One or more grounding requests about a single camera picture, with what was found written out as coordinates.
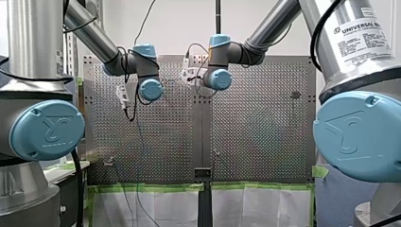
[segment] white wall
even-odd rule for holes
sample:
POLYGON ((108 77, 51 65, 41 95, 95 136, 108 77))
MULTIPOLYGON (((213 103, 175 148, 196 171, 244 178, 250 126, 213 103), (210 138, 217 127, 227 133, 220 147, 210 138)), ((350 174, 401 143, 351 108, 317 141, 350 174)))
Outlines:
POLYGON ((0 55, 9 55, 9 37, 7 29, 7 1, 0 0, 0 55))
MULTIPOLYGON (((103 0, 104 26, 111 38, 120 45, 133 46, 140 25, 152 0, 103 0)), ((222 0, 222 32, 234 41, 245 41, 267 15, 277 0, 222 0)), ((383 29, 391 43, 395 41, 395 10, 401 4, 396 0, 372 0, 383 29)), ((184 54, 193 42, 207 46, 215 33, 215 0, 157 0, 138 43, 151 43, 158 54, 184 54)), ((305 20, 300 16, 288 36, 272 47, 269 55, 309 56, 310 35, 305 20)), ((394 53, 399 52, 401 44, 394 53)), ((324 86, 321 74, 317 76, 317 93, 324 86)))

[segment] gray base cylinder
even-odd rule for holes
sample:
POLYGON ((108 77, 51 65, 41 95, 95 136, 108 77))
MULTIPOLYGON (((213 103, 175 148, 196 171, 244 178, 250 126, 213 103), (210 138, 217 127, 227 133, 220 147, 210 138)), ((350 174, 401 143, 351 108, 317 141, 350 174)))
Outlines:
POLYGON ((12 227, 60 227, 60 190, 55 185, 41 198, 7 210, 0 210, 0 225, 12 227))

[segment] sticker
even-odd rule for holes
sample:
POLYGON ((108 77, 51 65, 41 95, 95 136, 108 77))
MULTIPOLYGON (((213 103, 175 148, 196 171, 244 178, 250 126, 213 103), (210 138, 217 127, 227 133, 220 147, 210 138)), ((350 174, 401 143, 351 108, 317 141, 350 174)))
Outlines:
POLYGON ((60 50, 56 51, 56 71, 58 75, 64 75, 64 59, 60 50))
POLYGON ((375 10, 372 8, 361 8, 364 17, 375 17, 375 10))
POLYGON ((392 56, 392 50, 376 18, 356 19, 337 27, 334 33, 338 38, 342 59, 347 65, 392 56))

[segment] pegboard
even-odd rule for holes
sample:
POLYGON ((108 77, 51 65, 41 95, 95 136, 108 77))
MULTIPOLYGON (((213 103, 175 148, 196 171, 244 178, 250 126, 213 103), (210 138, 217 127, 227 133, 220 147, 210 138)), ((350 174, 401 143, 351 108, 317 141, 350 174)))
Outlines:
POLYGON ((138 106, 142 145, 136 121, 127 120, 115 95, 123 78, 106 76, 98 60, 85 57, 90 184, 193 183, 195 167, 211 167, 213 181, 308 182, 316 104, 316 71, 308 57, 230 66, 232 87, 210 99, 182 83, 183 56, 158 62, 166 92, 138 106))
MULTIPOLYGON (((191 89, 181 85, 179 78, 183 57, 158 59, 165 93, 151 105, 138 104, 140 128, 136 120, 129 122, 115 95, 116 86, 124 83, 123 77, 107 76, 98 60, 85 58, 86 146, 95 161, 90 184, 192 183, 191 89)), ((129 116, 133 116, 133 107, 129 116)))
POLYGON ((310 181, 316 70, 309 58, 267 57, 230 71, 233 84, 211 110, 213 181, 310 181))

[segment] universal robots arm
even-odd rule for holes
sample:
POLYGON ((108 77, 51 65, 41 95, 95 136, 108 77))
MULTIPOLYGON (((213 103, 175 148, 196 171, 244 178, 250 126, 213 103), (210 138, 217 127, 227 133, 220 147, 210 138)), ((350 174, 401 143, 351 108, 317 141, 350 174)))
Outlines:
MULTIPOLYGON (((369 0, 279 0, 244 44, 231 42, 227 35, 211 38, 202 84, 228 89, 235 79, 228 65, 261 63, 301 13, 312 36, 311 60, 325 79, 322 107, 313 124, 319 152, 352 178, 400 183, 401 66, 369 0)), ((399 184, 383 185, 370 206, 368 222, 376 223, 374 227, 401 219, 399 184)))
POLYGON ((122 54, 77 0, 9 0, 8 12, 9 58, 1 64, 9 61, 9 70, 1 71, 12 80, 0 88, 0 166, 61 158, 83 136, 83 117, 64 86, 71 78, 62 69, 63 24, 108 75, 137 74, 138 96, 155 101, 162 95, 154 46, 140 44, 122 54))
POLYGON ((64 24, 104 63, 108 75, 137 74, 138 94, 147 101, 155 101, 163 93, 159 79, 159 65, 153 45, 139 44, 128 54, 122 54, 94 17, 77 1, 69 0, 64 24))

